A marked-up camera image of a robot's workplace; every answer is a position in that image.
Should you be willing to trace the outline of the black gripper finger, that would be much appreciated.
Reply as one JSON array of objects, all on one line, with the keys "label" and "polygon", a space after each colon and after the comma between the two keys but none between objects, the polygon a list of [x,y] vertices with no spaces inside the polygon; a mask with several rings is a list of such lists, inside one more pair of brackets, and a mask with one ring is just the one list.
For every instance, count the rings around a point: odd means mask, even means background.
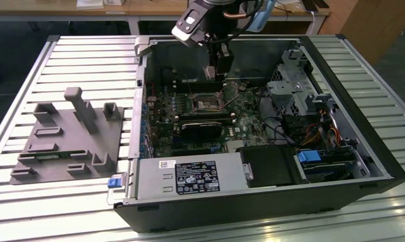
[{"label": "black gripper finger", "polygon": [[224,80],[222,74],[218,74],[218,50],[221,44],[210,44],[209,50],[209,64],[208,64],[208,76],[209,79],[221,82]]},{"label": "black gripper finger", "polygon": [[218,50],[218,74],[226,74],[230,71],[234,55],[228,44],[222,43]]}]

